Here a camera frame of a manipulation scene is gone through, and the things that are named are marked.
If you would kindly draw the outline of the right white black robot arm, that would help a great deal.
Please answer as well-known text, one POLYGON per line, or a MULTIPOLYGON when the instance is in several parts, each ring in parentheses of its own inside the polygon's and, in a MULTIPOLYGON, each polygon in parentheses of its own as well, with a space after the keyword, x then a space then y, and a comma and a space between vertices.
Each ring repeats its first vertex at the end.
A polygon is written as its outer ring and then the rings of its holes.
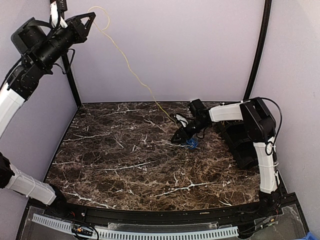
POLYGON ((170 141, 173 144, 185 144, 214 123, 241 121, 257 156, 260 174, 259 191, 263 195, 271 195, 280 185, 276 154, 279 129, 276 128, 276 120, 265 100, 276 104, 269 98, 255 97, 207 108, 200 99, 195 99, 188 104, 193 116, 191 121, 187 121, 181 114, 174 116, 181 123, 181 127, 176 130, 170 141))

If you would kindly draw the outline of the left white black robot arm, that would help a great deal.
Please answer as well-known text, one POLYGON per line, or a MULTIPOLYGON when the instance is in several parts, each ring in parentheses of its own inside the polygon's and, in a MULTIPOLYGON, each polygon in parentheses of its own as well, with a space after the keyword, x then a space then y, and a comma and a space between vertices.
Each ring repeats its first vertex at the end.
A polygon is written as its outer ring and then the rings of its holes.
MULTIPOLYGON (((0 133, 4 134, 11 120, 31 97, 44 75, 51 75, 57 60, 73 45, 88 39, 94 12, 73 16, 66 20, 66 27, 53 27, 34 17, 25 22, 11 36, 20 53, 0 87, 0 133)), ((63 194, 53 186, 43 183, 17 169, 6 157, 0 157, 0 187, 35 199, 47 206, 60 218, 67 218, 70 206, 63 194)))

